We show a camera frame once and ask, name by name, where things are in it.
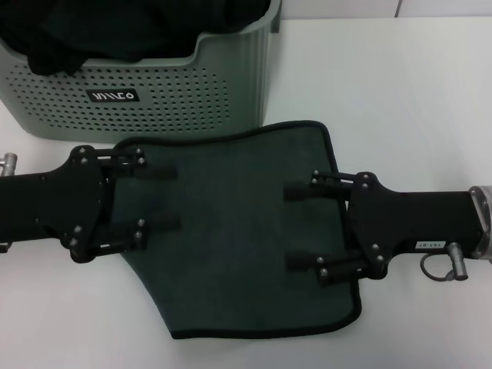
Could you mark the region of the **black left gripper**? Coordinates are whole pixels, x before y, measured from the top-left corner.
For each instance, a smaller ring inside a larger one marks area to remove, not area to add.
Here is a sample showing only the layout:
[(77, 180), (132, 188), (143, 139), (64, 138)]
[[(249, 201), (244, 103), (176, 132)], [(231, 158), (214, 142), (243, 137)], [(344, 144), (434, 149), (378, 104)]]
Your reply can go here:
[(142, 148), (75, 147), (52, 171), (16, 175), (18, 157), (1, 159), (1, 251), (13, 243), (54, 238), (73, 261), (144, 250), (154, 233), (177, 231), (179, 218), (150, 218), (108, 224), (108, 179), (174, 180), (175, 165), (152, 164)]

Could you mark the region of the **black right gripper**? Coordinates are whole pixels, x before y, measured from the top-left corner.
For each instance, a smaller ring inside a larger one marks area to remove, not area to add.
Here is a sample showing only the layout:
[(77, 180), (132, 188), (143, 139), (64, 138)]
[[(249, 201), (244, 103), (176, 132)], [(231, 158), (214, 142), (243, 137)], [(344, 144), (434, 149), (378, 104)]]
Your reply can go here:
[(356, 175), (314, 170), (308, 183), (284, 184), (285, 201), (327, 198), (348, 202), (348, 217), (357, 246), (343, 255), (289, 251), (289, 273), (312, 270), (322, 287), (387, 275), (401, 254), (446, 254), (453, 276), (467, 279), (465, 259), (475, 256), (485, 225), (468, 191), (397, 192), (370, 172)]

